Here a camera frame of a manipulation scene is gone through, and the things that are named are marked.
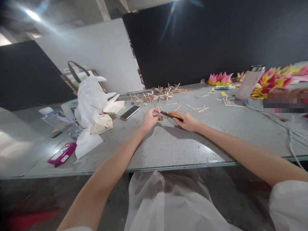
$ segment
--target ceiling light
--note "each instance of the ceiling light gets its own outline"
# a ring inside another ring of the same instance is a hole
[[[34,13],[33,11],[30,11],[30,10],[26,10],[26,13],[31,17],[33,18],[34,20],[36,21],[41,21],[41,19],[39,18],[39,16]]]

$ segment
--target hand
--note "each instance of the hand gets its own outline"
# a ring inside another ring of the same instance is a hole
[[[145,114],[144,122],[141,128],[145,132],[149,132],[159,119],[164,120],[163,115],[159,114],[157,109],[152,108]]]
[[[179,121],[177,118],[173,118],[173,120],[187,131],[196,132],[198,127],[200,127],[199,121],[192,117],[188,112],[186,112],[185,114],[179,112],[169,113],[182,117],[183,122]]]
[[[296,93],[296,94],[308,93],[308,88],[296,88],[293,90],[289,90],[288,93]]]

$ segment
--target white thermos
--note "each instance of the white thermos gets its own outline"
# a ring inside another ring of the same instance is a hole
[[[256,83],[259,81],[264,71],[265,66],[251,66],[249,71],[246,72],[241,87],[235,94],[235,98],[242,100],[248,99],[250,93],[253,91]]]

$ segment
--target black wall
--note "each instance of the black wall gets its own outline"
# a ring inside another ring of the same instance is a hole
[[[76,99],[35,41],[0,47],[0,107],[16,111]]]
[[[307,0],[181,0],[162,36],[172,5],[123,18],[147,88],[308,60]]]

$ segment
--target white partition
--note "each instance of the white partition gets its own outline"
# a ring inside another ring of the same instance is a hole
[[[35,41],[62,73],[72,60],[105,77],[108,92],[143,89],[122,19],[55,32]]]

